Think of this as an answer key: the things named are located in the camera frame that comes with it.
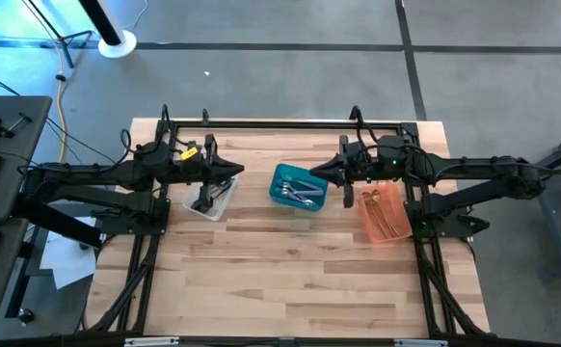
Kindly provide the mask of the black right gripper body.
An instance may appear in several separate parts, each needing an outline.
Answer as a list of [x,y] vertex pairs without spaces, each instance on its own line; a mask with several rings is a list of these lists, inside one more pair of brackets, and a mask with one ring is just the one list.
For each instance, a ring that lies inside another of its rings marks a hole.
[[343,157],[344,184],[343,206],[351,208],[354,205],[355,195],[353,183],[356,181],[369,181],[366,171],[374,164],[375,159],[369,153],[370,148],[360,140],[350,142],[346,135],[339,137],[339,155]]

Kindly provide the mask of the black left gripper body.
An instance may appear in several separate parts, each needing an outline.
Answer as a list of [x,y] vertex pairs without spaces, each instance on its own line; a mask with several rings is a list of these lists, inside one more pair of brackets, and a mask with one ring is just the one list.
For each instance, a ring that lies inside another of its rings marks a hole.
[[188,176],[186,182],[201,183],[198,198],[191,205],[193,209],[201,213],[207,212],[213,206],[212,164],[216,149],[215,137],[212,134],[206,134],[202,146],[198,145],[196,141],[189,141],[178,156],[181,171]]

